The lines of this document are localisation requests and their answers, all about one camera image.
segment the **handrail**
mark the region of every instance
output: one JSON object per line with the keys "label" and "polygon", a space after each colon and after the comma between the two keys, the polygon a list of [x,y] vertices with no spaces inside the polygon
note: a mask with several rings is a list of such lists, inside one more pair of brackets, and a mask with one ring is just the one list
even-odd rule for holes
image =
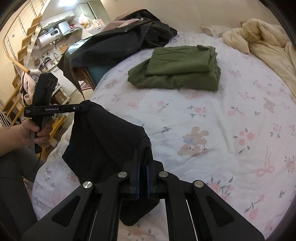
{"label": "handrail", "polygon": [[[23,7],[21,7],[22,9],[21,9],[21,11],[20,11],[20,13],[23,11],[23,9],[29,4],[29,2],[30,2],[30,0],[23,6]],[[3,41],[2,41],[2,43],[3,43],[3,47],[4,47],[4,51],[5,51],[5,53],[6,53],[6,56],[17,66],[17,67],[19,67],[22,71],[24,71],[24,72],[26,72],[27,74],[29,74],[30,73],[30,70],[28,69],[28,68],[26,68],[25,66],[23,66],[22,64],[20,64],[18,61],[16,61],[13,57],[11,57],[10,56],[10,54],[9,54],[9,52],[8,52],[8,50],[7,50],[7,48],[6,48],[6,45],[5,45],[5,39],[6,39],[6,36],[7,36],[7,34],[8,34],[8,32],[9,32],[9,30],[11,29],[11,27],[12,27],[12,25],[14,24],[14,22],[15,22],[15,20],[17,19],[17,17],[20,15],[20,13],[15,17],[15,19],[14,19],[14,21],[12,22],[12,24],[10,25],[10,27],[8,28],[8,30],[7,30],[7,33],[5,34],[5,36],[4,36],[4,38],[3,38]]]}

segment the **green shirt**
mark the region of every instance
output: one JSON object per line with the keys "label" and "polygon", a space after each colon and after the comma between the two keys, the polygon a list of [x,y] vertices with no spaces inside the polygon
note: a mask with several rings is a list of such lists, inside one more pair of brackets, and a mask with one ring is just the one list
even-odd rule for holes
{"label": "green shirt", "polygon": [[190,88],[218,90],[221,70],[214,47],[181,46],[155,48],[147,59],[128,72],[138,88]]}

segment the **digital display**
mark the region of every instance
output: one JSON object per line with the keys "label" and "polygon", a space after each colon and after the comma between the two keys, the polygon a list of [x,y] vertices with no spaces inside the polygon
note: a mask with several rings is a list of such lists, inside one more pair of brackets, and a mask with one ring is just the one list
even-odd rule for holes
{"label": "digital display", "polygon": [[55,30],[55,31],[52,31],[52,32],[50,33],[50,35],[53,36],[53,35],[55,35],[55,34],[57,34],[57,33],[58,33],[58,31]]}

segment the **cardboard box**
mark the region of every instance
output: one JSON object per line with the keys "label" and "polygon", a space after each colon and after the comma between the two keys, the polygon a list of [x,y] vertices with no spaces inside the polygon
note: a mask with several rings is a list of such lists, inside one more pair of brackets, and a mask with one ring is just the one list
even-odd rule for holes
{"label": "cardboard box", "polygon": [[57,104],[63,104],[67,97],[60,91],[58,90],[55,95],[53,96],[55,100],[57,101]]}

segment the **kitchen cabinet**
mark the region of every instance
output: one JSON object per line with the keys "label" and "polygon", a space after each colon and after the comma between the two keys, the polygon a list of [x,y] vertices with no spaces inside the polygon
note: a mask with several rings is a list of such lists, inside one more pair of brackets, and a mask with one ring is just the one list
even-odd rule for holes
{"label": "kitchen cabinet", "polygon": [[66,20],[66,18],[74,17],[75,14],[74,14],[73,10],[70,10],[70,11],[60,13],[57,16],[58,16],[59,20]]}
{"label": "kitchen cabinet", "polygon": [[41,21],[40,24],[41,24],[42,28],[46,28],[49,25],[52,25],[52,24],[54,24],[54,23],[56,23],[58,21],[59,21],[59,17],[57,15],[54,15],[54,16],[48,18],[48,19],[45,19],[45,20]]}
{"label": "kitchen cabinet", "polygon": [[73,10],[66,11],[63,13],[60,13],[58,15],[54,15],[50,18],[44,19],[40,22],[42,30],[43,29],[49,29],[50,27],[55,27],[58,23],[61,23],[63,21],[71,21],[75,17],[75,14]]}
{"label": "kitchen cabinet", "polygon": [[63,71],[58,67],[52,68],[50,72],[53,73],[55,77],[57,77],[58,83],[62,86],[63,90],[68,96],[70,96],[76,90],[76,87],[64,76]]}

